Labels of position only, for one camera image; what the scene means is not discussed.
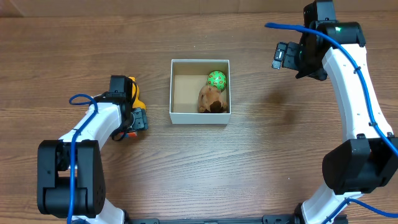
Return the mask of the yellow rubber whale toy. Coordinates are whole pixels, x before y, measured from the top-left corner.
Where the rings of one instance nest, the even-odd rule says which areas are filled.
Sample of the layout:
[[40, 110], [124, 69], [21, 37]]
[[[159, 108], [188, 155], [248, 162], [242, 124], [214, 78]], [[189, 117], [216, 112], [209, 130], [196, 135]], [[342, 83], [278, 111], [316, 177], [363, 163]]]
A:
[[146, 105], [139, 99], [139, 87], [135, 77], [129, 77], [132, 80], [132, 108], [146, 109]]

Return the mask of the green number ball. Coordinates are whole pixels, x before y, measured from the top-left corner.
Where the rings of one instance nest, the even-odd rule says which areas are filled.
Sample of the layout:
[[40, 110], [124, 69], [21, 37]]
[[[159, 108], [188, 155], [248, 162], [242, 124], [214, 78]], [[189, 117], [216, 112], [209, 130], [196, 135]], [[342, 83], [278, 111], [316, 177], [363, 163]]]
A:
[[227, 84], [226, 75], [221, 71], [215, 70], [208, 75], [207, 84], [216, 87], [220, 91], [224, 91]]

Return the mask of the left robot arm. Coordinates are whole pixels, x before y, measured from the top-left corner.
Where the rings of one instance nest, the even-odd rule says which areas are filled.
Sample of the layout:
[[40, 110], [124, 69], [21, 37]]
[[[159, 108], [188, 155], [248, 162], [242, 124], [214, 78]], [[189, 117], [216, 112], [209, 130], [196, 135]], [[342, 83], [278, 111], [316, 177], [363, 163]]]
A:
[[134, 77], [113, 75], [109, 90], [86, 94], [86, 115], [58, 140], [37, 151], [37, 206], [67, 223], [131, 223], [128, 213], [106, 198], [101, 148], [147, 130], [146, 106]]

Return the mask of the colourful puzzle cube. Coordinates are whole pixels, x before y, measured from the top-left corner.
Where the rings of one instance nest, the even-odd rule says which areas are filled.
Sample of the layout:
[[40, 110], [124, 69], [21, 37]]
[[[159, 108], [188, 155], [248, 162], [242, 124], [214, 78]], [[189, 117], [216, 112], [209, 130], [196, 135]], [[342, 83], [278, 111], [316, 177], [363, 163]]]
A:
[[137, 133], [135, 131], [133, 132], [128, 132], [125, 135], [126, 138], [136, 138], [137, 137]]

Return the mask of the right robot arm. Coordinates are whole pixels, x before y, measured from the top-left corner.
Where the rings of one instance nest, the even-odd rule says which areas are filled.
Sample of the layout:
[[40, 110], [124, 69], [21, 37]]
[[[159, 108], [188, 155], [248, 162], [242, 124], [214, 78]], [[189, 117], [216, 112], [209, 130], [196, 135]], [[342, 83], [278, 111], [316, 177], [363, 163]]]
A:
[[277, 44], [272, 67], [295, 70], [297, 78], [330, 79], [341, 115], [343, 142], [322, 162], [323, 183], [291, 215], [266, 215], [264, 223], [346, 223], [343, 209], [385, 186], [397, 170], [397, 138], [385, 119], [371, 82], [361, 26], [336, 19], [331, 0], [303, 10], [303, 25], [267, 23], [296, 30], [299, 42]]

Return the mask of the brown plush capybara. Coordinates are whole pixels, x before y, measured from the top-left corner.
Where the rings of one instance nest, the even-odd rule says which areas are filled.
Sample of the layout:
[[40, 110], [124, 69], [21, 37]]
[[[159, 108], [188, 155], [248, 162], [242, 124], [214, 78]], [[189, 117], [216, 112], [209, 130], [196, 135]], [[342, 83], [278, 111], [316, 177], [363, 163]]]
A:
[[228, 103], [221, 96], [217, 87], [205, 85], [198, 94], [199, 113], [224, 113], [228, 109]]

